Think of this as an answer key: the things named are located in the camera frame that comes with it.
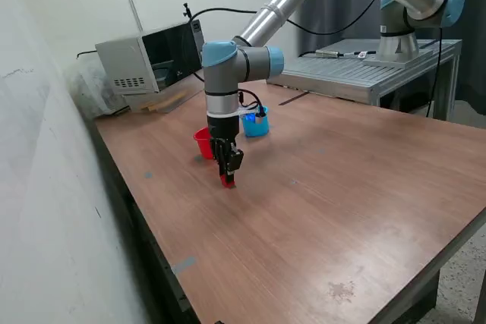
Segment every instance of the dark curtain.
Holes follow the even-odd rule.
[[[371,0],[307,0],[301,10],[303,26],[318,32],[332,32],[352,22]],[[379,38],[380,2],[346,32],[335,36],[300,33],[300,51],[312,51],[343,38]],[[419,39],[438,37],[438,30],[418,30]],[[459,22],[444,29],[444,39],[462,39],[462,59],[456,98],[468,102],[478,113],[486,115],[486,0],[466,0]]]

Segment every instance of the blue joint cap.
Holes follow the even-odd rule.
[[[283,72],[285,59],[283,52],[278,47],[267,47],[268,55],[270,57],[270,76],[279,76]]]
[[[388,5],[392,4],[393,2],[394,2],[394,0],[381,0],[380,1],[380,3],[381,3],[380,9],[386,8]]]
[[[450,27],[461,18],[465,0],[447,0],[446,9],[443,11],[441,27]]]
[[[203,46],[203,67],[209,68],[222,64],[236,55],[238,47],[233,41],[207,42]]]

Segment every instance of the metal table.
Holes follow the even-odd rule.
[[[286,65],[280,77],[267,82],[300,90],[321,93],[368,105],[380,106],[382,97],[410,83],[437,66],[439,44],[419,40],[424,50],[433,53],[406,69],[367,66],[357,58],[322,58],[306,55]],[[325,49],[341,53],[376,51],[379,39],[345,39]],[[457,74],[462,41],[443,41],[441,68],[435,94],[434,118],[450,120],[456,97]]]

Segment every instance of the blue cup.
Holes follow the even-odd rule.
[[[268,124],[268,108],[264,106],[265,116],[257,118],[255,114],[246,114],[240,117],[243,122],[246,137],[262,137],[268,134],[270,126]]]

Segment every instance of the red cup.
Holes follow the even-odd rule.
[[[211,150],[211,134],[210,129],[205,127],[200,131],[196,132],[194,139],[199,145],[200,153],[205,159],[213,159],[213,151]]]

